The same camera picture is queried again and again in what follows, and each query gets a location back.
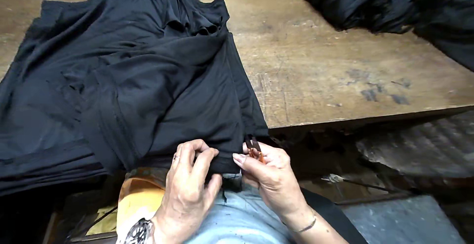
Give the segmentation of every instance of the worn wooden tabletop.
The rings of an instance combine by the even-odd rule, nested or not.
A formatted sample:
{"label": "worn wooden tabletop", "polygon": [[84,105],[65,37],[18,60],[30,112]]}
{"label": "worn wooden tabletop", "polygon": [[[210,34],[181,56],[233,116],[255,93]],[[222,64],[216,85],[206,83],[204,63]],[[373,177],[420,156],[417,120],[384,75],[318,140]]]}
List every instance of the worn wooden tabletop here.
{"label": "worn wooden tabletop", "polygon": [[[474,73],[411,33],[336,32],[303,0],[225,1],[269,127],[474,105]],[[41,0],[0,2],[3,76]]]}

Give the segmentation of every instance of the yellow fabric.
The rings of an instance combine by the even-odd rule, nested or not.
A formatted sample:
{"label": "yellow fabric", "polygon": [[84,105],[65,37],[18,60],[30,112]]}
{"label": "yellow fabric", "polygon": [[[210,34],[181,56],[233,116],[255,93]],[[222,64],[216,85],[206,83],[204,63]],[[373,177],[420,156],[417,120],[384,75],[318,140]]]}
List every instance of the yellow fabric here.
{"label": "yellow fabric", "polygon": [[129,217],[154,213],[161,205],[164,189],[145,178],[130,178],[124,182],[118,199],[117,228]]}
{"label": "yellow fabric", "polygon": [[[116,231],[119,239],[141,218],[150,219],[161,205],[166,184],[165,168],[137,168],[125,176],[117,211],[95,224],[86,235]],[[112,207],[99,209],[97,218]]]}

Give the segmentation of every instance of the black fabric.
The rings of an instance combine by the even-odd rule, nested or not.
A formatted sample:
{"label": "black fabric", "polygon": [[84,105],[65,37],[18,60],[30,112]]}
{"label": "black fabric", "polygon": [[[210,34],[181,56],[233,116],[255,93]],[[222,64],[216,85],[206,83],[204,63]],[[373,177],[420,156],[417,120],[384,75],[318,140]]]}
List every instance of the black fabric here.
{"label": "black fabric", "polygon": [[302,188],[301,192],[303,192],[308,205],[321,215],[349,244],[367,244],[367,241],[349,218],[332,201],[305,188]]}
{"label": "black fabric", "polygon": [[224,0],[44,1],[0,83],[0,195],[267,135]]}
{"label": "black fabric", "polygon": [[474,0],[423,0],[414,32],[474,71]]}
{"label": "black fabric", "polygon": [[307,0],[337,30],[414,32],[474,71],[474,0]]}

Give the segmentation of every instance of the wristwatch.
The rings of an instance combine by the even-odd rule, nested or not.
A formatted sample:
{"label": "wristwatch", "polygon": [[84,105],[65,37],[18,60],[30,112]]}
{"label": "wristwatch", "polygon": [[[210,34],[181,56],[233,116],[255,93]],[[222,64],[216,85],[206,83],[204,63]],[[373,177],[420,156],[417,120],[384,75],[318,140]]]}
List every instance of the wristwatch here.
{"label": "wristwatch", "polygon": [[128,231],[124,244],[154,244],[153,231],[155,226],[150,220],[141,218]]}

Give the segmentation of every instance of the finger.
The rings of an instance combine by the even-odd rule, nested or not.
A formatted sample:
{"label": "finger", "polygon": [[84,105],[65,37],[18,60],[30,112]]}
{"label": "finger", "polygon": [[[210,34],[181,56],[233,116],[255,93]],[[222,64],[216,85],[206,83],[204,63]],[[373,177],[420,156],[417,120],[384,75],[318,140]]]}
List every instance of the finger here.
{"label": "finger", "polygon": [[178,167],[182,165],[183,167],[191,170],[196,152],[202,152],[207,149],[209,149],[209,146],[204,142],[204,140],[201,139],[192,140],[181,144],[181,149],[179,149],[178,153],[178,156],[180,156]]}
{"label": "finger", "polygon": [[204,185],[204,180],[209,171],[210,161],[212,161],[217,154],[219,154],[218,150],[209,148],[199,154],[196,162],[194,162],[191,176],[198,182],[199,186]]}
{"label": "finger", "polygon": [[173,154],[173,161],[171,162],[171,168],[170,169],[172,169],[172,170],[176,169],[176,167],[178,166],[178,163],[179,163],[179,159],[180,159],[180,156],[178,156],[178,151],[176,151]]}
{"label": "finger", "polygon": [[253,186],[255,188],[259,188],[260,187],[260,183],[258,183],[257,181],[253,180],[251,177],[248,177],[248,176],[242,176],[242,181],[244,181],[244,183],[250,185],[250,186]]}
{"label": "finger", "polygon": [[232,154],[234,162],[240,166],[243,170],[249,172],[258,180],[262,180],[265,177],[265,173],[270,168],[265,166],[262,162],[255,160],[252,157],[245,156],[243,154],[234,153]]}
{"label": "finger", "polygon": [[242,150],[244,150],[244,154],[248,154],[248,148],[247,148],[247,144],[245,142],[242,143]]}
{"label": "finger", "polygon": [[220,187],[222,186],[222,176],[220,174],[213,174],[210,178],[208,187],[206,188],[204,196],[204,204],[207,209],[209,209],[214,200],[216,199],[217,193],[219,192]]}

